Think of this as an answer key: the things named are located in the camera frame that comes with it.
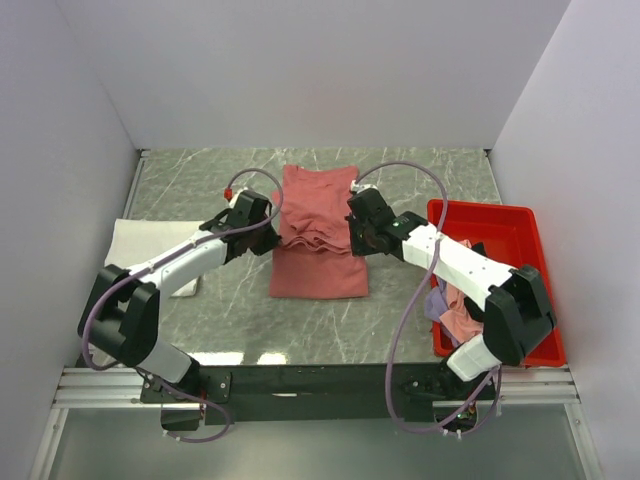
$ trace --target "white towel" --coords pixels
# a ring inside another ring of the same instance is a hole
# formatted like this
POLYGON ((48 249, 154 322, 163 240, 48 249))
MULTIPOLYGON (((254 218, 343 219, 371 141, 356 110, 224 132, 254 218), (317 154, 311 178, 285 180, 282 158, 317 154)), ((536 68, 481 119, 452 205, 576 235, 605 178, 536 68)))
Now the white towel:
MULTIPOLYGON (((127 268, 151 260, 193 235, 202 222, 148 222, 117 219, 105 265, 127 268)), ((198 279, 179 288, 172 297, 195 295, 198 279)))

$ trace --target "folded pink cloth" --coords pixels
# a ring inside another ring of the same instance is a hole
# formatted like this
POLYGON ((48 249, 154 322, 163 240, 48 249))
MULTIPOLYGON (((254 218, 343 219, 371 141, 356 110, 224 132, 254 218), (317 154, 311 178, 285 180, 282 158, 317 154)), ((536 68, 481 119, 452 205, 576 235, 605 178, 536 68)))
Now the folded pink cloth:
MULTIPOLYGON (((272 297, 333 299, 369 294, 367 264, 351 255, 347 200, 356 167, 324 172, 285 165, 282 245, 273 251, 272 297)), ((279 200, 274 192, 273 199, 279 200)))
MULTIPOLYGON (((471 248, 469 240, 463 240, 460 243, 467 248, 471 248)), ((447 327, 451 335, 460 343, 471 340, 477 334, 482 333, 483 328, 482 323, 476 322, 469 315, 467 308, 464 306, 465 296, 461 290, 447 283, 447 305, 449 310, 440 315, 442 324, 447 327)))

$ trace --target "marble table surface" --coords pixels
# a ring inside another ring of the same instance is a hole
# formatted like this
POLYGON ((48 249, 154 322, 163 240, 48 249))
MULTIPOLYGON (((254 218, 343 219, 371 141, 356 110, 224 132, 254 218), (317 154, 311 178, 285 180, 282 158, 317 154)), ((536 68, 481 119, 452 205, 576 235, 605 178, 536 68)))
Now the marble table surface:
MULTIPOLYGON (((499 203, 491 167, 482 150, 419 148, 151 150, 128 217, 137 220, 207 220, 226 206, 222 192, 238 170, 261 167, 282 178, 285 164, 327 170, 357 165, 360 171, 389 160, 431 168, 449 198, 499 203)), ((435 184, 417 170, 388 167, 371 175, 397 214, 426 216, 435 184)), ((238 185, 261 193, 273 186, 247 174, 238 185)), ((197 294, 168 300, 163 338, 204 364, 335 364, 383 362, 391 336, 424 270, 393 257, 367 257, 370 295, 335 301, 276 299, 268 295, 271 256, 248 253, 206 273, 197 294)), ((422 305, 413 311, 397 360, 433 361, 431 322, 422 305)))

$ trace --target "black base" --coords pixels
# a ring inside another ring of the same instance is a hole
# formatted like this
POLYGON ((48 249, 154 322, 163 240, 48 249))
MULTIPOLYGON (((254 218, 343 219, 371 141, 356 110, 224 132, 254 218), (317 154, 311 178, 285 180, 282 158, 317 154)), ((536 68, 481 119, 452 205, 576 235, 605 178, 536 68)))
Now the black base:
MULTIPOLYGON (((388 418, 386 365, 257 365, 201 367, 207 398, 223 404, 234 422, 269 420, 337 420, 388 418)), ((398 364, 393 368, 392 396, 398 415, 409 422, 433 422, 433 402, 465 400, 482 381, 451 382, 440 363, 398 364)), ((478 400, 492 400, 493 386, 478 400)), ((142 403, 176 403, 154 386, 142 390, 142 403)), ((224 423, 207 409, 207 425, 224 423)))

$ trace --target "red bin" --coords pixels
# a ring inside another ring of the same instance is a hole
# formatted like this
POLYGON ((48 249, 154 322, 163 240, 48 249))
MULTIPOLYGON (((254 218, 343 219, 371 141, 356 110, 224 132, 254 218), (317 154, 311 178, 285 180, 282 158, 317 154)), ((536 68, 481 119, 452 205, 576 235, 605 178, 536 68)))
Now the red bin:
MULTIPOLYGON (((432 199, 427 206, 429 222, 437 225, 441 214, 442 200, 432 199)), ((530 209, 450 201, 442 231, 457 241, 467 239, 473 244, 483 242, 489 258, 497 262, 514 267, 528 264, 537 268, 553 304, 549 272, 536 219, 530 209)), ((431 279, 431 284, 435 286, 435 277, 431 279)), ((436 355, 443 357, 453 350, 451 340, 437 322, 433 323, 433 346, 436 355)), ((526 366, 561 367, 566 363, 562 336, 557 327, 524 360, 526 366)))

